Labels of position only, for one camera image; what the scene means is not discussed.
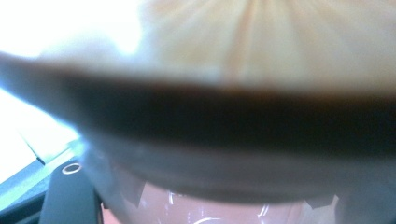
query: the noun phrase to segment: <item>bright light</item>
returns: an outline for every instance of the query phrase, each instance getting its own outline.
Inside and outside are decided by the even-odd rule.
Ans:
[[[138,47],[138,1],[0,1],[0,50],[37,57],[50,46],[94,30],[120,53]]]

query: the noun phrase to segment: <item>black surface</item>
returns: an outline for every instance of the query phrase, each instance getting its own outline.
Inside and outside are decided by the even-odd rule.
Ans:
[[[52,173],[40,224],[102,223],[100,200],[87,176],[82,171],[62,173],[71,163],[75,161],[64,163]]]

